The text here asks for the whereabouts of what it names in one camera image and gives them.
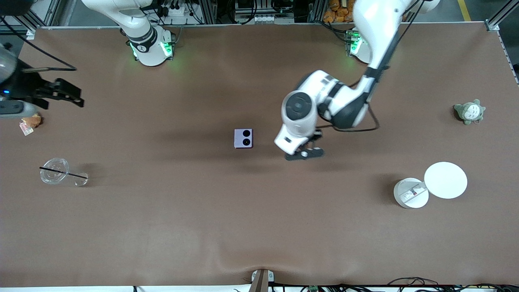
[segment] small package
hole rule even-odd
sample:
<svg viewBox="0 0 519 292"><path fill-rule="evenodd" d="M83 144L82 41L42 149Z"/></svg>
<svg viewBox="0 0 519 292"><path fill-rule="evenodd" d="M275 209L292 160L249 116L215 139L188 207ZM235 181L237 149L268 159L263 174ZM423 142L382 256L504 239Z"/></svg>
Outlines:
<svg viewBox="0 0 519 292"><path fill-rule="evenodd" d="M26 136L34 132L34 129L29 127L23 120L20 122L20 128L22 129L23 134Z"/></svg>

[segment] wire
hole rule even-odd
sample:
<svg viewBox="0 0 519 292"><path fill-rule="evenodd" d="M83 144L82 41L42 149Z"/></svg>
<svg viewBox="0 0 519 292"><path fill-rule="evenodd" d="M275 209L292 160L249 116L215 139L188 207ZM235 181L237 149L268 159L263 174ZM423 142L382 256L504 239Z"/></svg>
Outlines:
<svg viewBox="0 0 519 292"><path fill-rule="evenodd" d="M177 44L180 41L180 36L182 35L182 31L184 30L184 26L180 26L179 36L175 40L175 44Z"/></svg>
<svg viewBox="0 0 519 292"><path fill-rule="evenodd" d="M315 22L315 23L319 23L319 24L321 24L321 25L324 26L325 28L331 30L331 31L333 32L333 34L335 34L335 36L336 36L339 40L341 40L342 42L346 42L346 40L345 40L344 38L342 38L342 37L339 35L339 33L345 34L346 31L342 31L342 30L339 30L339 29L333 28L331 23L326 24L326 23L324 23L324 22L322 22L322 21L320 21L320 20L312 20L311 22Z"/></svg>
<svg viewBox="0 0 519 292"><path fill-rule="evenodd" d="M234 17L232 17L232 15L231 15L231 11L232 11L233 9L230 7L230 5L232 4L232 2L233 2L233 0L229 0L229 2L227 2L227 16L228 16L229 20L231 21L231 23L236 24L236 23L238 23L238 22L237 22L236 19L234 19Z"/></svg>
<svg viewBox="0 0 519 292"><path fill-rule="evenodd" d="M254 4L251 3L251 16L246 22L242 23L242 25L249 23L252 19L254 19L254 16L256 16L256 12L258 10L258 3L256 2L256 0L251 1L254 2Z"/></svg>
<svg viewBox="0 0 519 292"><path fill-rule="evenodd" d="M342 37L339 35L339 33L336 32L336 31L332 28L332 24L329 23L329 25L330 25L330 30L333 32L333 34L335 34L335 36L336 36L339 40L341 40L341 41L343 41L343 42L346 42L346 39L342 38Z"/></svg>
<svg viewBox="0 0 519 292"><path fill-rule="evenodd" d="M402 13L402 15L405 15L406 13L408 13L409 11L411 11L411 9L413 9L413 7L415 7L415 5L420 2L420 0L416 0L416 2L414 2L411 7L409 7L408 9L406 9L406 11L404 11L404 13Z"/></svg>
<svg viewBox="0 0 519 292"><path fill-rule="evenodd" d="M198 15L196 14L196 11L193 7L193 2L191 0L186 0L186 6L190 13L193 13L193 18L198 22L198 24L203 24L203 21L198 18Z"/></svg>
<svg viewBox="0 0 519 292"><path fill-rule="evenodd" d="M153 7L153 6L152 6L152 8L153 8L153 11L155 12L155 15L156 15L157 18L159 19L159 22L161 21L161 22L162 22L162 25L165 25L165 24L164 24L164 21L162 20L162 17L159 16L159 13L157 12L157 9L156 9L155 7Z"/></svg>
<svg viewBox="0 0 519 292"><path fill-rule="evenodd" d="M27 41L23 36L21 36L17 31L15 31L4 19L4 17L0 17L2 19L2 22L5 24L5 26L7 26L9 28L9 30L11 30L12 33L14 33L18 38L20 38L22 41L24 41L26 44L30 45L31 47L37 49L39 52L43 53L45 56L47 57L51 57L53 58L54 60L62 63L63 65L67 66L68 68L55 68L55 67L46 67L46 71L76 71L77 68L70 65L69 63L57 58L57 57L54 57L53 55L45 52L44 50L38 48L35 44Z"/></svg>
<svg viewBox="0 0 519 292"><path fill-rule="evenodd" d="M396 278L395 280L391 281L388 283L388 285L391 285L393 284L394 282L397 282L397 281L400 281L400 280L418 280L418 281L421 281L422 282L422 285L425 285L425 282L430 282L430 283L433 283L433 284L436 284L436 285L439 285L438 282L436 281L433 281L433 280L430 280L430 279L426 279L426 278L422 278L422 277L403 277L403 278Z"/></svg>
<svg viewBox="0 0 519 292"><path fill-rule="evenodd" d="M278 8L275 6L275 0L270 0L270 6L272 7L272 9L274 9L275 12L277 13L290 13L290 12L293 12L294 11L294 5L292 4L292 7L283 11L283 8L281 8L281 6Z"/></svg>
<svg viewBox="0 0 519 292"><path fill-rule="evenodd" d="M347 133L369 132L369 131L375 131L375 130L380 129L380 122L378 121L377 116L375 115L375 113L371 109L371 105L369 103L367 103L367 111L369 111L369 113L371 115L371 118L375 122L375 127L373 127L373 128L368 128L368 129L339 129L339 128L335 127L334 125L325 125L325 126L316 127L316 129L333 128L337 132L347 132Z"/></svg>
<svg viewBox="0 0 519 292"><path fill-rule="evenodd" d="M324 22L322 22L322 21L320 21L320 20L312 20L312 21L310 21L310 23L312 23L312 22L319 23L319 24L321 24L322 26L324 26L325 28L327 28L327 29L329 29L329 30L333 30L333 31L335 31L335 32L342 32L342 33L346 33L345 30L343 31L343 30L340 30L340 29L333 28L331 23L329 24L330 26L328 26L326 23L324 23Z"/></svg>
<svg viewBox="0 0 519 292"><path fill-rule="evenodd" d="M422 6L424 5L424 3L425 3L425 0L422 0L422 4L420 4L420 7L418 8L418 10L416 11L415 15L413 16L413 18L411 19L411 21L409 22L409 24L408 24L407 27L405 28L405 31L402 33L402 35L401 35L400 38L398 39L397 44L400 42L400 40L402 40L402 38L404 37L404 35L407 33L407 31L408 31L409 28L411 27L411 24L413 24L413 22L415 21L416 17L418 16L418 13L420 12L420 9L421 9Z"/></svg>

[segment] bread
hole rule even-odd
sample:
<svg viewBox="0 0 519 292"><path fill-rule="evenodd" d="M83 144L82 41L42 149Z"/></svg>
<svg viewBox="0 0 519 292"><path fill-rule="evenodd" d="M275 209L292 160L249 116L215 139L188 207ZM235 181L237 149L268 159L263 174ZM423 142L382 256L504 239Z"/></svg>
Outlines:
<svg viewBox="0 0 519 292"><path fill-rule="evenodd" d="M329 6L332 11L337 11L340 8L340 2L339 0L330 0Z"/></svg>
<svg viewBox="0 0 519 292"><path fill-rule="evenodd" d="M328 10L324 13L323 21L331 23L335 21L335 12Z"/></svg>
<svg viewBox="0 0 519 292"><path fill-rule="evenodd" d="M42 122L42 117L38 114L34 114L31 117L24 117L22 120L25 122L25 124L31 128L36 128L38 125Z"/></svg>
<svg viewBox="0 0 519 292"><path fill-rule="evenodd" d="M341 7L341 8L339 8L339 10L337 10L337 16L339 16L339 17L345 17L346 15L348 15L348 13L349 13L348 8Z"/></svg>

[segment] brown mat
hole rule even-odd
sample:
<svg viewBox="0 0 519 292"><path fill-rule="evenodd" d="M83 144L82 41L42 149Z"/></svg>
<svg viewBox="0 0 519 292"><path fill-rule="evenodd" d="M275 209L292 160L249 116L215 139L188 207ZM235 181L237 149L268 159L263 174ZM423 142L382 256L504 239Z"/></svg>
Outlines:
<svg viewBox="0 0 519 292"><path fill-rule="evenodd" d="M482 23L416 24L373 98L375 132L327 130L326 157L284 160L273 143L284 96L323 69L345 83L364 65L320 26L186 29L175 60L146 68L117 30L40 30L35 43L76 65L45 73L83 89L52 101L24 137L0 121L2 286L280 283L511 283L519 262L519 88ZM54 65L24 46L34 67ZM480 125L452 106L480 98ZM367 118L365 126L371 122ZM255 131L252 150L233 129ZM89 187L45 185L53 157L82 164ZM439 161L466 193L406 210L392 188Z"/></svg>

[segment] plush toy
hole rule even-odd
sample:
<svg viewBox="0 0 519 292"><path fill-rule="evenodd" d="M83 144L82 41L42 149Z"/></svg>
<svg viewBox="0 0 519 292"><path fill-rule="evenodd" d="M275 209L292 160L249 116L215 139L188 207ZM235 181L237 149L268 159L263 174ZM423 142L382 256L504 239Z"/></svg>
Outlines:
<svg viewBox="0 0 519 292"><path fill-rule="evenodd" d="M480 105L479 99L474 99L474 102L455 104L454 109L458 112L465 125L470 125L472 122L483 120L483 112L486 110L486 107Z"/></svg>

